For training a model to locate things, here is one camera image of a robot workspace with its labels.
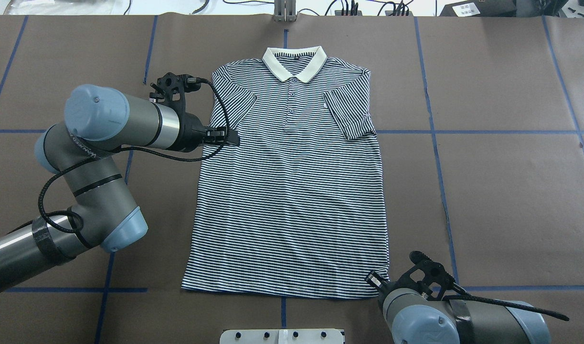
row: wire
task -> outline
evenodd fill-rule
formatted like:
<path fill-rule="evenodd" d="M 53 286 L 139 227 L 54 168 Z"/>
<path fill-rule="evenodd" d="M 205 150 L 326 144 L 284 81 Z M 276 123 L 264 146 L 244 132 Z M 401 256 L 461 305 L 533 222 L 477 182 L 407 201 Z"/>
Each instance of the wire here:
<path fill-rule="evenodd" d="M 503 306 L 503 307 L 521 309 L 523 311 L 529 311 L 529 312 L 549 315 L 549 316 L 552 316 L 553 318 L 563 320 L 565 322 L 569 322 L 569 320 L 570 320 L 570 318 L 568 318 L 567 316 L 565 316 L 561 313 L 558 313 L 558 312 L 548 311 L 546 309 L 539 309 L 536 307 L 531 307 L 531 306 L 526 306 L 526 305 L 519 305 L 518 303 L 480 298 L 478 296 L 472 296 L 472 295 L 449 295 L 449 296 L 445 296 L 443 298 L 443 301 L 448 301 L 448 300 L 467 300 L 467 301 L 476 301 L 476 302 L 481 302 L 481 303 L 489 303 L 492 305 L 499 305 L 499 306 Z"/>
<path fill-rule="evenodd" d="M 220 96 L 220 93 L 217 91 L 217 89 L 215 89 L 215 87 L 213 87 L 213 84 L 211 83 L 211 81 L 209 81 L 207 79 L 203 79 L 203 78 L 196 78 L 196 82 L 202 83 L 202 84 L 207 84 L 207 85 L 209 85 L 209 87 L 211 87 L 211 90 L 213 91 L 215 98 L 217 99 L 218 103 L 222 107 L 222 111 L 224 112 L 224 121 L 226 122 L 226 134 L 224 135 L 224 139 L 222 140 L 222 143 L 218 146 L 218 148 L 216 148 L 216 150 L 211 152 L 209 155 L 205 155 L 204 157 L 194 158 L 194 159 L 178 158 L 178 157 L 174 157 L 172 155 L 167 155 L 167 154 L 162 154 L 160 152 L 156 152 L 155 150 L 148 150 L 147 148 L 143 148 L 143 147 L 117 148 L 115 150 L 112 150 L 111 152 L 112 153 L 119 153 L 119 152 L 124 152 L 124 151 L 128 151 L 128 150 L 129 151 L 138 151 L 139 150 L 141 152 L 150 153 L 150 154 L 153 154 L 153 155 L 156 155 L 159 157 L 171 159 L 174 161 L 184 161 L 184 162 L 204 161 L 206 159 L 213 157 L 215 154 L 218 154 L 222 150 L 222 148 L 224 148 L 224 146 L 226 145 L 226 142 L 228 141 L 228 136 L 229 136 L 229 133 L 231 130 L 230 129 L 230 119 L 228 116 L 228 110 L 226 110 L 226 106 L 224 105 L 224 101 L 222 101 L 222 97 Z M 56 179 L 64 176 L 65 174 L 75 170 L 76 168 L 78 168 L 80 166 L 84 166 L 87 163 L 91 163 L 94 161 L 96 161 L 96 160 L 92 159 L 92 158 L 88 158 L 84 161 L 80 161 L 79 163 L 76 163 L 75 165 L 58 172 L 57 174 L 52 176 L 52 178 L 50 178 L 45 183 L 45 185 L 43 185 L 41 192 L 39 192 L 39 198 L 37 200 L 37 205 L 39 208 L 39 214 L 41 215 L 41 218 L 43 218 L 43 220 L 45 220 L 47 222 L 47 224 L 58 229 L 59 231 L 61 231 L 63 233 L 79 233 L 82 230 L 82 228 L 84 228 L 84 220 L 82 219 L 82 217 L 78 213 L 74 213 L 72 211 L 54 211 L 53 213 L 46 213 L 45 208 L 43 207 L 43 199 L 45 198 L 45 193 L 50 188 L 50 185 L 52 185 L 52 183 L 54 181 L 56 181 Z M 76 225 L 75 226 L 76 228 L 69 229 L 69 228 L 65 228 L 65 227 L 57 224 L 56 222 L 54 222 L 50 218 L 50 216 L 53 216 L 53 215 L 66 215 L 67 217 L 73 218 L 75 220 L 74 224 Z M 26 225 L 29 225 L 29 223 L 27 222 L 26 224 L 23 224 L 20 228 L 22 228 Z"/>
<path fill-rule="evenodd" d="M 130 5 L 133 4 L 133 0 L 128 0 L 128 7 L 126 7 L 126 11 L 124 11 L 124 14 L 122 15 L 126 15 L 128 14 L 128 11 L 130 11 Z"/>
<path fill-rule="evenodd" d="M 301 9 L 300 11 L 298 11 L 298 13 L 301 13 L 302 11 L 311 11 L 319 16 L 319 14 L 316 11 L 313 11 L 312 9 Z"/>
<path fill-rule="evenodd" d="M 330 5 L 328 6 L 328 9 L 326 10 L 326 13 L 324 15 L 328 15 L 328 12 L 330 10 L 330 8 L 332 7 L 332 5 L 334 5 L 335 2 L 337 2 L 338 0 L 332 0 L 332 2 L 330 3 Z"/>
<path fill-rule="evenodd" d="M 204 3 L 204 4 L 203 4 L 201 7 L 198 7 L 197 9 L 195 9 L 195 10 L 192 12 L 192 14 L 197 14 L 197 13 L 199 13 L 200 11 L 204 10 L 204 9 L 205 9 L 205 7 L 207 7 L 207 5 L 209 5 L 209 0 L 205 0 L 205 3 Z"/>
<path fill-rule="evenodd" d="M 260 4 L 274 4 L 274 1 L 262 1 L 262 0 L 248 0 L 248 1 L 240 1 L 240 2 L 230 2 L 227 0 L 224 0 L 225 4 L 231 4 L 231 5 L 239 5 L 239 4 L 247 4 L 249 2 L 259 2 Z"/>
<path fill-rule="evenodd" d="M 381 6 L 381 9 L 379 9 L 379 13 L 377 13 L 377 17 L 378 17 L 379 15 L 381 15 L 381 11 L 383 10 L 383 8 L 384 8 L 385 6 L 387 6 L 387 4 L 392 4 L 392 5 L 394 6 L 394 11 L 396 11 L 396 2 L 393 2 L 393 1 L 384 2 L 384 3 L 383 3 L 383 6 Z"/>

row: white collar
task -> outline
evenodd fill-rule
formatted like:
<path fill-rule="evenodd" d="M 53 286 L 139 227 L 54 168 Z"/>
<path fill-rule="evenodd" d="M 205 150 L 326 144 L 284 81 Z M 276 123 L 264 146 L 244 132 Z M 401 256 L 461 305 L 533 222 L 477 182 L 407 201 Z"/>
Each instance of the white collar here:
<path fill-rule="evenodd" d="M 275 57 L 275 53 L 286 53 L 286 54 L 303 54 L 303 53 L 315 53 L 309 65 L 305 67 L 305 69 L 298 73 L 298 75 L 292 75 L 289 70 L 281 65 L 277 58 Z M 320 71 L 320 69 L 324 66 L 328 56 L 324 52 L 321 46 L 314 46 L 312 48 L 303 48 L 303 49 L 282 49 L 282 48 L 266 48 L 266 52 L 262 57 L 262 60 L 270 70 L 270 72 L 276 76 L 281 81 L 286 81 L 289 78 L 296 77 L 298 80 L 302 81 L 303 83 L 308 83 L 313 79 L 313 77 Z"/>

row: white label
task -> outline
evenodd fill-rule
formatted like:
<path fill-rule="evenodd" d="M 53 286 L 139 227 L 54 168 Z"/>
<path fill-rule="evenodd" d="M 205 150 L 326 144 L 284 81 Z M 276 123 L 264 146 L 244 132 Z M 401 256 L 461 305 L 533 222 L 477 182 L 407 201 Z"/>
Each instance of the white label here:
<path fill-rule="evenodd" d="M 458 17 L 469 17 L 471 15 L 481 14 L 477 8 L 477 5 L 475 5 L 473 2 L 469 4 L 453 6 L 452 8 Z"/>

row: short sleeve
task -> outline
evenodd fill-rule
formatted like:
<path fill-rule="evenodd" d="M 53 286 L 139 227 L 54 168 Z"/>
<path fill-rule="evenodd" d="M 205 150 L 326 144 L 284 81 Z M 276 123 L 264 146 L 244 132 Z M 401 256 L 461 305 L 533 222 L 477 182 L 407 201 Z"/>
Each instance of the short sleeve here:
<path fill-rule="evenodd" d="M 239 122 L 247 115 L 255 103 L 256 96 L 253 92 L 235 84 L 228 76 L 226 66 L 213 72 L 213 87 L 218 91 L 222 102 L 228 111 L 230 127 L 236 129 Z M 222 105 L 213 95 L 213 113 L 211 114 L 211 126 L 223 127 L 226 125 Z"/>
<path fill-rule="evenodd" d="M 353 82 L 324 93 L 324 102 L 345 139 L 354 140 L 375 133 L 370 117 L 370 71 Z"/>

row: polo shirt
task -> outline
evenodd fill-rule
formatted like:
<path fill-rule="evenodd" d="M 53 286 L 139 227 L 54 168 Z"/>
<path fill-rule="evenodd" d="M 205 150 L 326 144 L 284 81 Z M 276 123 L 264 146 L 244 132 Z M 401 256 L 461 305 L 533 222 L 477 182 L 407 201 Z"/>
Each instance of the polo shirt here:
<path fill-rule="evenodd" d="M 320 46 L 268 48 L 217 68 L 213 84 L 241 143 L 202 161 L 182 288 L 377 294 L 364 277 L 386 275 L 389 257 L 370 74 Z M 224 126 L 218 102 L 211 126 Z"/>

